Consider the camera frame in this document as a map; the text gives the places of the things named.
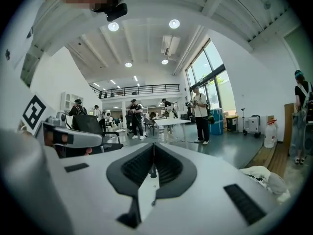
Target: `railing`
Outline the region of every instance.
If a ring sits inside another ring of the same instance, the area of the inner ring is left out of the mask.
[[[179,92],[179,84],[144,85],[140,87],[133,86],[133,87],[124,87],[121,89],[111,89],[106,91],[100,91],[91,85],[90,87],[93,89],[93,91],[100,99],[127,95]]]

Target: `blue bin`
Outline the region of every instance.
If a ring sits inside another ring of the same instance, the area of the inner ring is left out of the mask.
[[[215,123],[209,124],[210,134],[221,135],[223,134],[223,110],[222,108],[211,110]]]

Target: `fluorescent light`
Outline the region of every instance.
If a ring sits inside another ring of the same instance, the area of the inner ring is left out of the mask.
[[[180,26],[180,22],[177,19],[173,19],[170,21],[170,27],[172,29],[177,29]]]
[[[119,25],[118,25],[118,23],[110,23],[109,25],[108,25],[108,28],[109,28],[109,30],[110,31],[117,31],[118,29],[119,29]]]

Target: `white table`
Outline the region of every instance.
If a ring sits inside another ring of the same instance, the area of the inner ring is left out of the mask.
[[[158,133],[159,133],[159,127],[160,126],[169,126],[169,125],[175,125],[175,124],[181,124],[182,126],[182,131],[184,133],[184,141],[186,144],[186,148],[188,149],[188,142],[187,142],[187,138],[186,138],[186,130],[185,130],[185,123],[190,123],[190,120],[182,120],[182,119],[177,119],[177,118],[167,118],[167,119],[156,119],[155,120],[156,124],[157,124],[157,129],[158,129]],[[164,143],[167,142],[167,130],[164,128]]]

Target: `ceiling duct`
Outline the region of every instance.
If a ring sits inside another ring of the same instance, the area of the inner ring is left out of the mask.
[[[164,35],[162,40],[161,53],[170,57],[176,53],[180,42],[180,37],[174,37],[172,35]]]

